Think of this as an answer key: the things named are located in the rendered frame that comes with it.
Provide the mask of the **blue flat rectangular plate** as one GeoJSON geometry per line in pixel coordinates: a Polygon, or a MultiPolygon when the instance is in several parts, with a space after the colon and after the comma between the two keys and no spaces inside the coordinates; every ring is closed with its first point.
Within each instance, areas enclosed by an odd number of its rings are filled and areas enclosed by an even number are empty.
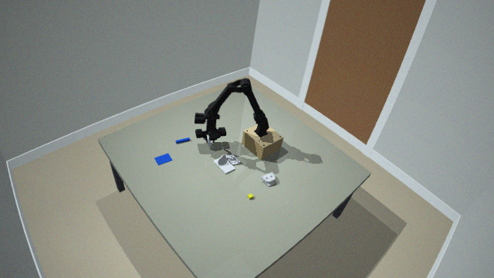
{"type": "Polygon", "coordinates": [[[169,153],[163,154],[159,157],[154,158],[154,160],[157,162],[158,165],[167,163],[169,161],[173,161],[169,155],[169,153]]]}

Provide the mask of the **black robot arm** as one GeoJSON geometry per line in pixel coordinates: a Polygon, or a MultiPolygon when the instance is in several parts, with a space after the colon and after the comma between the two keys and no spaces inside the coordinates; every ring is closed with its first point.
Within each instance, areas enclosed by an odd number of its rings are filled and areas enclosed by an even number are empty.
{"type": "MultiPolygon", "coordinates": [[[[253,113],[254,120],[256,124],[258,124],[254,132],[260,137],[267,135],[268,133],[266,131],[269,129],[268,119],[266,118],[264,112],[260,109],[259,104],[252,92],[252,86],[249,78],[242,78],[240,80],[228,83],[225,89],[218,96],[217,100],[212,102],[204,113],[195,113],[195,124],[204,124],[206,119],[208,119],[207,125],[215,126],[216,119],[220,119],[218,114],[219,108],[231,93],[244,93],[248,97],[249,102],[252,105],[252,109],[255,112],[253,113]],[[239,85],[240,87],[237,87],[239,85]]],[[[217,140],[217,138],[221,137],[221,132],[218,132],[216,127],[214,127],[214,129],[209,128],[207,130],[207,134],[210,141],[217,140]]]]}

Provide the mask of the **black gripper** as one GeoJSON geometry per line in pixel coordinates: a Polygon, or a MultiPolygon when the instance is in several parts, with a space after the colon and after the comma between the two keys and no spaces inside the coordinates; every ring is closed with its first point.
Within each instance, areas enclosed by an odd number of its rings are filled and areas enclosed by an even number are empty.
{"type": "MultiPolygon", "coordinates": [[[[203,137],[203,138],[205,139],[206,143],[208,143],[208,141],[207,141],[207,130],[208,130],[209,128],[214,129],[214,127],[216,127],[216,125],[215,125],[215,126],[208,126],[208,125],[206,124],[206,131],[202,131],[202,129],[196,129],[196,130],[195,130],[195,133],[196,133],[196,138],[202,138],[202,137],[203,137]]],[[[218,132],[221,132],[221,136],[226,136],[226,130],[225,130],[225,128],[224,128],[224,127],[219,127],[219,128],[218,128],[218,129],[216,129],[216,130],[217,130],[218,132]]]]}

